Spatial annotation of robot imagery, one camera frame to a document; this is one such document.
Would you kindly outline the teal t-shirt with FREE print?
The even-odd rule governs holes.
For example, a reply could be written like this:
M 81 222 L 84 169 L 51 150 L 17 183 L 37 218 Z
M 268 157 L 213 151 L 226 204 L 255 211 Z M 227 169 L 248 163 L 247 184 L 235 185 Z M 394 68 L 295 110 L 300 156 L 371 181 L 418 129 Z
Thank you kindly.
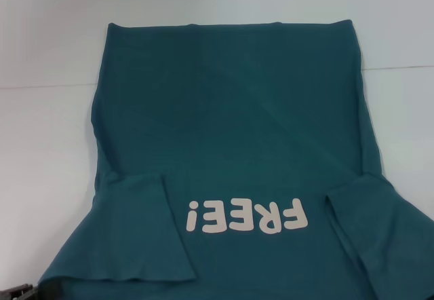
M 434 300 L 382 173 L 353 23 L 110 24 L 92 208 L 43 300 Z

